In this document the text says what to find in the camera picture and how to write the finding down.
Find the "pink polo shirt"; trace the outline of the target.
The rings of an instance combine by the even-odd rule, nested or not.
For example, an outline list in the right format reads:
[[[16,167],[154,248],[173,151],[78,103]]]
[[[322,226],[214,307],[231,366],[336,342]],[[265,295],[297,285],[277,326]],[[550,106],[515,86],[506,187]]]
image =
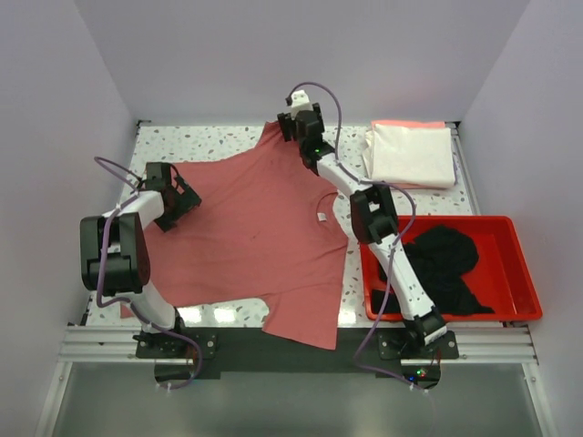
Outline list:
[[[334,350],[348,244],[336,187],[274,122],[250,150],[178,169],[201,202],[174,229],[146,229],[160,295],[176,307],[259,299],[266,333]]]

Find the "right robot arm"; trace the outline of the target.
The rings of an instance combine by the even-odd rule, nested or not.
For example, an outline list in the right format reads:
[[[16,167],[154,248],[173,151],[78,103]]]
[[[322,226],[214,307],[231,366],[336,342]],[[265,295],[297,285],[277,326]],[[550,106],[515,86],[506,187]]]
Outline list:
[[[277,118],[286,141],[295,140],[305,167],[332,183],[350,200],[356,239],[374,254],[387,277],[404,320],[405,345],[418,358],[427,357],[447,332],[444,318],[424,290],[404,252],[398,216],[389,186],[351,175],[336,149],[323,139],[322,111],[306,97],[286,98],[287,112]]]

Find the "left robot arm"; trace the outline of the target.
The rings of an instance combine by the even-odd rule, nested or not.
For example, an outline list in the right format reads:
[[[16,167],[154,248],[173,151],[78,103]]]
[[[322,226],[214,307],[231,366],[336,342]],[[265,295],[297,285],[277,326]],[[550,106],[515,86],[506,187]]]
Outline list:
[[[100,309],[120,305],[130,310],[144,333],[158,334],[161,351],[178,357],[187,350],[189,335],[178,310],[152,282],[145,229],[155,224],[162,232],[173,230],[201,198],[174,164],[148,162],[143,178],[126,173],[136,179],[128,184],[128,199],[80,221],[82,282],[96,293]]]

